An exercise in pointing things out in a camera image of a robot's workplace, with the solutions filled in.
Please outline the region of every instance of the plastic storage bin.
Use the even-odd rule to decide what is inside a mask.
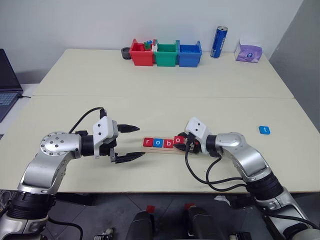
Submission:
[[[180,41],[177,44],[179,66],[196,68],[202,55],[200,41],[197,41],[196,45],[182,45]]]
[[[153,40],[149,49],[145,49],[144,43],[138,43],[136,39],[133,39],[129,53],[134,65],[152,66],[154,64],[154,53],[152,51],[152,45],[154,44],[156,44],[156,40]]]
[[[175,44],[160,44],[156,41],[154,56],[159,67],[174,67],[178,59],[178,40]]]

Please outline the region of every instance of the red letter tile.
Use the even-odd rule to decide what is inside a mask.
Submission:
[[[174,147],[174,141],[172,139],[165,139],[163,147],[166,149],[172,149]]]
[[[144,147],[152,147],[154,145],[154,139],[151,137],[145,137],[143,139],[143,146]]]
[[[184,143],[184,137],[183,136],[175,136],[173,144],[183,144]]]

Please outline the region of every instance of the tissue box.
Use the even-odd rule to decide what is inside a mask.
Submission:
[[[262,55],[261,45],[257,42],[240,40],[234,52],[235,60],[249,63],[257,63]]]

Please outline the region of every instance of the blue bin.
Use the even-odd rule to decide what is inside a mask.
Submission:
[[[196,45],[180,45],[178,40],[178,62],[180,67],[198,67],[202,55],[200,41]]]

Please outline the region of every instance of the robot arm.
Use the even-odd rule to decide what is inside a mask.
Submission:
[[[230,132],[212,135],[207,126],[195,117],[187,123],[184,132],[200,143],[203,154],[216,156],[219,153],[232,160],[246,183],[246,189],[262,209],[268,230],[275,239],[320,239],[320,231],[307,224],[309,221],[303,221],[308,220],[307,216],[279,183],[261,153],[247,144],[242,134]]]
[[[20,239],[21,235],[40,239],[39,233],[46,226],[48,211],[54,204],[55,194],[66,175],[70,160],[82,156],[94,156],[97,159],[108,155],[113,163],[132,161],[144,152],[118,156],[114,147],[119,132],[137,130],[139,128],[136,126],[118,125],[104,114],[103,109],[100,120],[93,125],[93,135],[88,135],[87,131],[52,132],[46,135],[21,178],[15,198],[0,218],[0,240],[6,237]]]

